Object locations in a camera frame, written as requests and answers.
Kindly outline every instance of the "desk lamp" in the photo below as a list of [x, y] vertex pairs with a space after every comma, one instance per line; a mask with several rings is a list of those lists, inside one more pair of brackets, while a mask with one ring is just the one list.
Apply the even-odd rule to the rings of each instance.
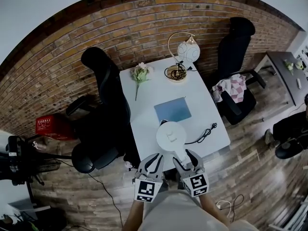
[[[185, 34], [190, 35], [190, 37], [187, 41], [182, 42], [178, 46], [178, 57], [179, 57], [180, 61], [172, 54], [170, 47], [169, 47], [170, 39], [175, 34], [178, 34], [178, 33], [185, 33]], [[180, 31], [180, 32], [176, 32], [176, 33], [171, 34], [171, 36], [168, 39], [168, 50], [169, 50], [170, 54], [172, 55], [172, 57], [175, 59], [176, 64], [167, 68], [166, 69], [167, 73], [165, 72], [165, 75], [169, 80], [171, 80], [173, 82], [182, 82], [186, 78], [187, 70], [182, 65], [183, 61], [193, 63], [193, 62], [197, 61], [197, 59], [200, 56], [200, 48], [197, 45], [196, 41], [194, 40], [193, 36], [195, 36], [195, 35], [192, 34], [192, 33]]]

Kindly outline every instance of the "chair backrest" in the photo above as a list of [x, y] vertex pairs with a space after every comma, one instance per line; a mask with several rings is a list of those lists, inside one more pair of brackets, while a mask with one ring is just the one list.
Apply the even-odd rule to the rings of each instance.
[[97, 47], [86, 49], [81, 62], [94, 71], [102, 103], [117, 114], [117, 121], [121, 121], [124, 126], [129, 124], [130, 109], [122, 90], [120, 71], [115, 63]]
[[250, 42], [250, 36], [256, 30], [251, 21], [242, 17], [230, 18], [229, 34], [222, 39], [218, 47], [218, 77], [227, 78], [238, 72]]

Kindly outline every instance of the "white shirt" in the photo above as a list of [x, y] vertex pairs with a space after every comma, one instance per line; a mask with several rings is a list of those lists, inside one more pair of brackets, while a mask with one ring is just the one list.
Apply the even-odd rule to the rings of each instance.
[[257, 231], [247, 221], [229, 227], [204, 211], [195, 198], [182, 191], [159, 193], [145, 206], [144, 220], [138, 231]]

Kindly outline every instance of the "lamp base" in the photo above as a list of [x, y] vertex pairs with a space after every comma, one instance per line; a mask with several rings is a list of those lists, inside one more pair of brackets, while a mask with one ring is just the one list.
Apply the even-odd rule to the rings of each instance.
[[168, 80], [175, 83], [180, 83], [185, 80], [187, 76], [187, 70], [186, 68], [183, 68], [181, 66], [172, 65], [167, 69], [165, 75], [168, 78]]

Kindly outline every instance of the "brick wall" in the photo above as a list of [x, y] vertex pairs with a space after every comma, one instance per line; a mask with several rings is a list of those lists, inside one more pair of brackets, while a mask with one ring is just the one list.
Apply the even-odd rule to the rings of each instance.
[[[217, 47], [229, 18], [242, 16], [256, 27], [244, 67], [255, 53], [284, 51], [298, 26], [258, 0], [83, 0], [44, 22], [0, 66], [0, 129], [34, 134], [35, 118], [65, 108], [84, 94], [98, 94], [94, 74], [80, 57], [91, 46], [103, 49], [120, 70], [169, 57], [168, 37], [196, 34], [200, 74], [216, 69]], [[176, 52], [179, 35], [172, 39]]]

